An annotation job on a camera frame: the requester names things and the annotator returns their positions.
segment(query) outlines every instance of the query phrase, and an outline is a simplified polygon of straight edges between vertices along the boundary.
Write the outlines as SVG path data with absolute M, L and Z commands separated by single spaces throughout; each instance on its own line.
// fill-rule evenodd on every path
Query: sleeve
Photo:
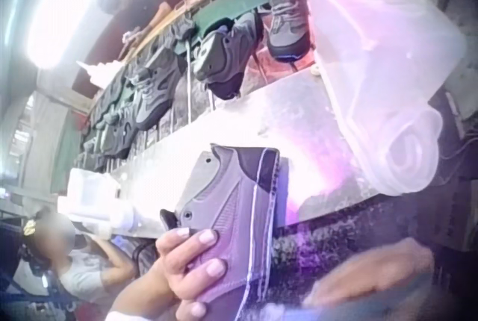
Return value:
M 103 286 L 101 271 L 77 272 L 62 283 L 67 291 L 83 301 L 101 303 L 100 300 L 111 298 Z
M 123 315 L 119 312 L 114 311 L 114 312 L 110 312 L 106 316 L 105 321 L 148 321 L 148 320 L 138 316 Z

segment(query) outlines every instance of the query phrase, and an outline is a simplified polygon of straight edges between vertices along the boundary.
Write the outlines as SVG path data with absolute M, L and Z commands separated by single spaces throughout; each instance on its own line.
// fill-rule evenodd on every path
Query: fingernail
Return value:
M 196 302 L 191 308 L 191 315 L 198 318 L 203 317 L 206 315 L 206 307 L 203 304 Z
M 189 237 L 189 228 L 179 228 L 177 231 L 180 237 Z
M 212 230 L 206 230 L 199 236 L 199 241 L 205 245 L 214 245 L 216 243 L 216 234 Z
M 219 260 L 213 260 L 206 268 L 206 272 L 212 278 L 219 278 L 220 276 L 224 275 L 226 268 Z

